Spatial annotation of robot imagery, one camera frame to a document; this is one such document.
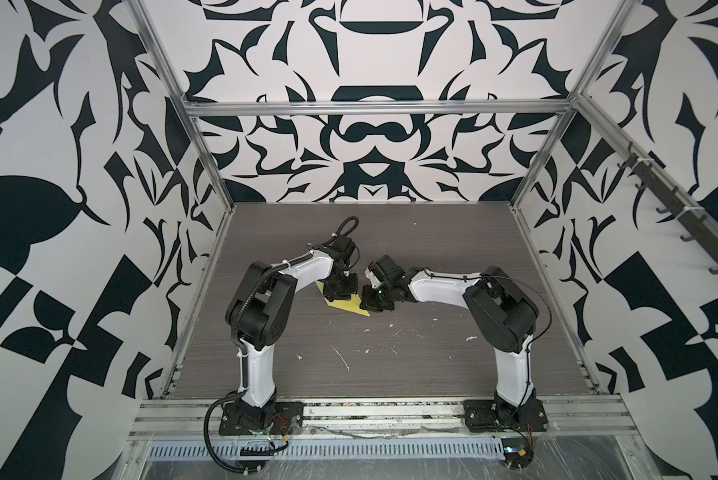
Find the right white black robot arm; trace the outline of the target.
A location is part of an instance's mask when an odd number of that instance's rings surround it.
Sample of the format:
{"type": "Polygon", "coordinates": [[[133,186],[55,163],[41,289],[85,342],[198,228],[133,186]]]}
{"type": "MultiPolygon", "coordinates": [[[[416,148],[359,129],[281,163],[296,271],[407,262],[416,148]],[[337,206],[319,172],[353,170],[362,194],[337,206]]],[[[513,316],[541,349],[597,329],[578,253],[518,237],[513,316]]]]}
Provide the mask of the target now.
{"type": "Polygon", "coordinates": [[[365,269],[361,307],[392,311],[398,303],[437,303],[467,310],[480,334],[493,347],[497,368],[497,407],[519,411],[533,398],[531,343],[538,307],[502,269],[455,274],[426,267],[403,269],[384,255],[365,269]]]}

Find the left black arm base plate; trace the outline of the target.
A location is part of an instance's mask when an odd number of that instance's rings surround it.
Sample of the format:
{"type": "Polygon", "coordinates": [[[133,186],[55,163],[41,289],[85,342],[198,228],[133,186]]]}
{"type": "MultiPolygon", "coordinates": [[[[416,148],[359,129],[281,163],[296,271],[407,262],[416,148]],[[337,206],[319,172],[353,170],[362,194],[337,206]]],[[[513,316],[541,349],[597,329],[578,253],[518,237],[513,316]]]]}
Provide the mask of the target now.
{"type": "Polygon", "coordinates": [[[218,433],[221,436],[253,434],[287,435],[301,427],[305,404],[271,400],[254,407],[241,400],[223,406],[218,433]]]}

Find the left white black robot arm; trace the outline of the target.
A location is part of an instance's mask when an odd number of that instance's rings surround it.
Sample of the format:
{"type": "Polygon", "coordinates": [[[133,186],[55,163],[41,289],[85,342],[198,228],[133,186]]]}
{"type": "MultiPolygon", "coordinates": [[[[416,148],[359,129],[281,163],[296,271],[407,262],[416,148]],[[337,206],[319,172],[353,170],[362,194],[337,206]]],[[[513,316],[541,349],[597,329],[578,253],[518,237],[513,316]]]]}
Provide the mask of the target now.
{"type": "Polygon", "coordinates": [[[256,261],[249,266],[225,315],[238,348],[241,406],[258,413],[275,402],[275,344],[300,290],[319,284],[328,302],[358,297],[358,278],[351,271],[357,252],[350,237],[334,234],[327,243],[293,259],[274,264],[256,261]]]}

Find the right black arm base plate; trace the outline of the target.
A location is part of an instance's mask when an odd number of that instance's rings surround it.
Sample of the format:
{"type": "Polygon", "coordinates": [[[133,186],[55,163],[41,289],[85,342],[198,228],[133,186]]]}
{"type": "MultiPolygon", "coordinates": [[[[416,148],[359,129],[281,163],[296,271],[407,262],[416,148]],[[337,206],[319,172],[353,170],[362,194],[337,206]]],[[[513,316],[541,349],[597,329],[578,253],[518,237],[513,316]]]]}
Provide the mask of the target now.
{"type": "Polygon", "coordinates": [[[548,424],[542,402],[534,397],[519,407],[501,398],[464,400],[462,406],[465,426],[472,433],[499,430],[544,432],[548,424]]]}

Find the yellow square paper sheet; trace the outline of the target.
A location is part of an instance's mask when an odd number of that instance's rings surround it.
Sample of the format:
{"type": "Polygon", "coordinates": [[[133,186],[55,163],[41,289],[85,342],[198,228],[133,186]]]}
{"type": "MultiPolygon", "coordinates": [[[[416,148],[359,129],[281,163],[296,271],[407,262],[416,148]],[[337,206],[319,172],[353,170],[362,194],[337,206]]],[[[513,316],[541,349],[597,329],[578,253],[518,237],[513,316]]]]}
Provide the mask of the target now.
{"type": "Polygon", "coordinates": [[[348,300],[328,300],[325,299],[328,306],[336,308],[349,313],[369,317],[370,313],[367,310],[361,308],[361,299],[357,294],[351,294],[348,300]]]}

